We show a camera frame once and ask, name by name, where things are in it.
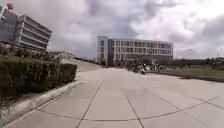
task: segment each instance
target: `sky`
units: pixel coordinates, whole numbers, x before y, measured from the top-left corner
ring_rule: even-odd
[[[1,0],[53,31],[48,49],[96,56],[97,36],[168,41],[175,58],[224,56],[223,0]]]

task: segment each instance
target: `green shrub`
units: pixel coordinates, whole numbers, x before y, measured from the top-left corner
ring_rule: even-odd
[[[76,65],[41,61],[0,61],[0,97],[39,93],[74,80]]]

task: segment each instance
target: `curb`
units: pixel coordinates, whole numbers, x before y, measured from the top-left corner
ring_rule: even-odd
[[[185,79],[198,79],[198,80],[224,83],[224,78],[215,78],[215,77],[208,77],[208,76],[191,76],[191,75],[184,75],[184,74],[177,74],[177,73],[162,73],[162,72],[157,72],[155,74],[176,76],[176,77],[182,77]]]
[[[0,110],[0,114],[2,114],[2,117],[0,117],[0,127],[3,127],[4,125],[40,107],[43,104],[53,99],[56,99],[57,97],[63,94],[66,94],[69,90],[71,90],[72,88],[76,87],[81,83],[82,82],[80,81],[72,82],[61,88],[50,90],[42,94],[41,96],[21,101],[19,103],[16,103],[15,105],[12,105],[7,109]]]

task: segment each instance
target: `building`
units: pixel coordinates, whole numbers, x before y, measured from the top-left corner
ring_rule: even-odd
[[[22,15],[18,18],[15,42],[37,50],[46,50],[51,31],[30,17]]]
[[[152,40],[110,39],[98,37],[97,62],[106,64],[116,61],[170,61],[173,59],[173,44]]]
[[[4,21],[0,18],[0,41],[14,43],[18,16],[11,11],[3,11],[4,15],[7,16],[7,19]]]
[[[46,51],[52,31],[26,15],[5,11],[0,20],[0,41],[36,51]]]

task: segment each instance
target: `walkway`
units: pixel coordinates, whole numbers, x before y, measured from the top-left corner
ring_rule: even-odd
[[[224,128],[222,83],[123,69],[81,72],[77,79],[83,84],[7,127]]]

